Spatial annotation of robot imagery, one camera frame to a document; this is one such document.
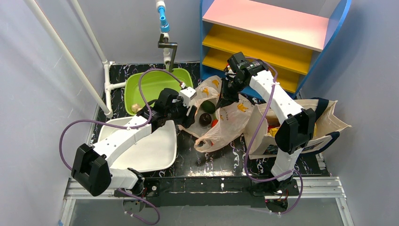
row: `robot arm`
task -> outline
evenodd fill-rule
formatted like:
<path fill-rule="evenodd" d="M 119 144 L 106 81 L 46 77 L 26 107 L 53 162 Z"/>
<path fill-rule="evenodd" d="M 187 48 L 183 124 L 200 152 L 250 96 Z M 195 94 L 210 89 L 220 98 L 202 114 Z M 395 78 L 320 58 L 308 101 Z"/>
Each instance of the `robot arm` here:
<path fill-rule="evenodd" d="M 110 169 L 110 166 L 137 141 L 164 126 L 168 120 L 186 128 L 190 127 L 194 123 L 197 108 L 189 106 L 189 103 L 195 96 L 196 92 L 191 87 L 179 93 L 173 89 L 164 89 L 159 98 L 153 101 L 150 124 L 129 129 L 147 122 L 150 112 L 143 108 L 125 125 L 128 129 L 120 129 L 92 146 L 82 144 L 75 155 L 72 177 L 93 196 L 102 194 L 108 188 L 134 189 L 140 192 L 144 178 L 139 172 L 134 169 Z"/>
<path fill-rule="evenodd" d="M 226 78 L 222 81 L 222 90 L 216 107 L 224 107 L 238 102 L 238 93 L 250 86 L 263 99 L 269 100 L 272 91 L 273 76 L 262 60 L 247 61 L 240 52 L 228 60 Z M 293 170 L 302 148 L 313 138 L 316 114 L 312 109 L 303 109 L 283 88 L 274 84 L 271 109 L 280 122 L 275 140 L 279 147 L 275 164 L 271 170 L 274 176 Z M 282 188 L 292 178 L 292 173 L 277 178 L 276 188 Z"/>

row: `metal bracket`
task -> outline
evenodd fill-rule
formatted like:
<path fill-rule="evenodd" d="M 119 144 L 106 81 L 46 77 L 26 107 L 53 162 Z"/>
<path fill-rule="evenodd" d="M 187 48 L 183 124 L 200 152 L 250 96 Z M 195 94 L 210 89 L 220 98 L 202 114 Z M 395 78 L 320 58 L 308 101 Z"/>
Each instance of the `metal bracket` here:
<path fill-rule="evenodd" d="M 167 38 L 164 38 L 164 34 L 161 33 L 160 40 L 158 41 L 158 48 L 171 48 L 172 56 L 170 57 L 169 72 L 173 72 L 173 64 L 175 63 L 177 42 L 169 42 Z"/>

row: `white pvc pipe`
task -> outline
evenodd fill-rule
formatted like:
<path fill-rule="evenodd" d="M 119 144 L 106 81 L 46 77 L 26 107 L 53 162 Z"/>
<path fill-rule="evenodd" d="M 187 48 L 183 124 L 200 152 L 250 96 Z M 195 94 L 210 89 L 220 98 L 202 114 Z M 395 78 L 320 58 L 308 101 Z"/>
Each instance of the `white pvc pipe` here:
<path fill-rule="evenodd" d="M 41 10 L 41 8 L 38 6 L 37 2 L 35 0 L 24 0 L 26 5 L 29 7 L 29 9 L 32 11 L 32 13 L 36 16 L 37 20 L 41 23 L 43 28 L 47 31 L 47 33 L 50 35 L 50 37 L 54 40 L 54 42 L 59 46 L 61 49 L 65 59 L 69 62 L 71 65 L 72 69 L 75 71 L 77 76 L 80 78 L 82 81 L 83 85 L 88 89 L 89 93 L 91 96 L 94 98 L 94 100 L 98 103 L 100 108 L 104 111 L 105 115 L 108 118 L 112 117 L 112 113 L 110 110 L 108 110 L 107 106 L 101 99 L 101 97 L 97 94 L 96 90 L 93 88 L 85 74 L 83 73 L 82 69 L 79 67 L 78 63 L 76 60 L 73 58 L 72 54 L 69 52 L 68 48 L 65 46 L 64 42 L 62 39 L 58 36 L 57 32 L 55 31 L 54 27 L 51 25 L 51 23 L 48 21 L 46 15 L 44 12 Z"/>
<path fill-rule="evenodd" d="M 83 23 L 83 26 L 85 27 L 85 29 L 88 33 L 88 36 L 90 37 L 94 47 L 96 48 L 97 53 L 101 58 L 101 61 L 103 62 L 103 64 L 107 63 L 108 60 L 105 57 L 104 52 L 100 47 L 100 44 L 98 44 L 98 41 L 97 41 L 96 37 L 94 36 L 93 30 L 91 30 L 91 27 L 88 24 L 88 21 L 85 17 L 85 14 L 82 11 L 82 8 L 80 7 L 80 5 L 78 3 L 78 0 L 71 0 L 71 2 L 72 2 L 73 7 L 75 8 L 76 12 L 78 13 L 78 16 L 79 16 L 81 22 Z"/>
<path fill-rule="evenodd" d="M 105 74 L 105 83 L 104 83 L 104 89 L 105 89 L 105 102 L 107 103 L 107 107 L 112 112 L 112 102 L 111 102 L 111 88 L 110 88 L 110 64 L 105 63 L 104 64 L 104 74 Z"/>
<path fill-rule="evenodd" d="M 121 82 L 121 83 L 116 83 L 116 84 L 111 84 L 110 87 L 112 90 L 117 89 L 117 88 L 122 88 L 126 86 L 126 82 Z"/>

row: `printed plastic bag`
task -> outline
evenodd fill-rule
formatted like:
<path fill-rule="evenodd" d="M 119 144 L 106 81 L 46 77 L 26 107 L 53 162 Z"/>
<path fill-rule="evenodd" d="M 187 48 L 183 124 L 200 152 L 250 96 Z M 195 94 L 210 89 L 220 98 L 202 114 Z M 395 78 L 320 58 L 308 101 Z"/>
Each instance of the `printed plastic bag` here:
<path fill-rule="evenodd" d="M 232 140 L 239 137 L 245 129 L 245 126 L 251 117 L 254 108 L 251 102 L 242 95 L 239 95 L 239 102 L 233 103 L 227 107 L 219 108 L 212 115 L 212 120 L 218 122 L 214 127 L 208 125 L 203 127 L 199 124 L 199 118 L 204 113 L 201 104 L 209 100 L 216 105 L 222 79 L 218 76 L 212 76 L 204 80 L 195 90 L 197 96 L 191 100 L 191 104 L 197 107 L 195 114 L 195 123 L 188 129 L 179 126 L 179 129 L 187 131 L 198 139 L 195 141 L 194 148 L 199 152 L 213 152 L 228 145 Z"/>

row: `blue pipe fitting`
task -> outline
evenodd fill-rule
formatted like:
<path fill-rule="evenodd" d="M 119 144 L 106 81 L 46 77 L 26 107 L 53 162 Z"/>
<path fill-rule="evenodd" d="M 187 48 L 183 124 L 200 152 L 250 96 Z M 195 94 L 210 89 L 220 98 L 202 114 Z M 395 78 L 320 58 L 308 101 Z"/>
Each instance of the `blue pipe fitting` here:
<path fill-rule="evenodd" d="M 166 20 L 166 15 L 165 15 L 165 7 L 159 6 L 158 7 L 158 12 L 160 13 L 160 28 L 161 32 L 169 32 L 169 24 L 168 21 Z"/>

